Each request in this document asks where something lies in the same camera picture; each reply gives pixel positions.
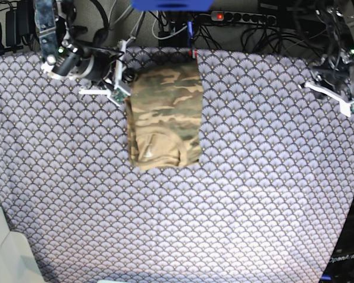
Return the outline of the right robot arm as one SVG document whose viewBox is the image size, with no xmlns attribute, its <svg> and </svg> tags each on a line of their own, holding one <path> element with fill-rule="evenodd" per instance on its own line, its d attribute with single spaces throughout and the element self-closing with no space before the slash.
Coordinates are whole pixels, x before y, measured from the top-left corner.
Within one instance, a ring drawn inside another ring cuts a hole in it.
<svg viewBox="0 0 354 283">
<path fill-rule="evenodd" d="M 133 71 L 124 62 L 127 46 L 136 40 L 145 13 L 133 27 L 129 38 L 116 47 L 104 47 L 110 31 L 109 18 L 99 1 L 93 1 L 103 27 L 96 31 L 91 42 L 82 41 L 79 35 L 87 28 L 74 25 L 74 1 L 35 1 L 34 21 L 39 30 L 38 39 L 42 54 L 41 69 L 57 80 L 86 79 L 99 86 L 98 90 L 80 90 L 81 95 L 103 95 L 120 106 L 131 95 L 129 84 Z"/>
</svg>

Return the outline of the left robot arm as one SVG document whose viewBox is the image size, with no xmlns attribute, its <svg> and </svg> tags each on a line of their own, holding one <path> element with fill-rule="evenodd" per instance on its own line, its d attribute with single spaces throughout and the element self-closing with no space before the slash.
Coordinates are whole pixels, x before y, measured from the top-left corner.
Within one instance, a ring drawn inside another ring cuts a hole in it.
<svg viewBox="0 0 354 283">
<path fill-rule="evenodd" d="M 300 15 L 314 11 L 324 25 L 323 40 L 314 40 L 300 23 Z M 293 9 L 296 31 L 311 48 L 324 51 L 318 64 L 311 65 L 311 80 L 300 84 L 317 99 L 329 97 L 339 103 L 340 113 L 354 114 L 354 1 L 296 1 Z"/>
</svg>

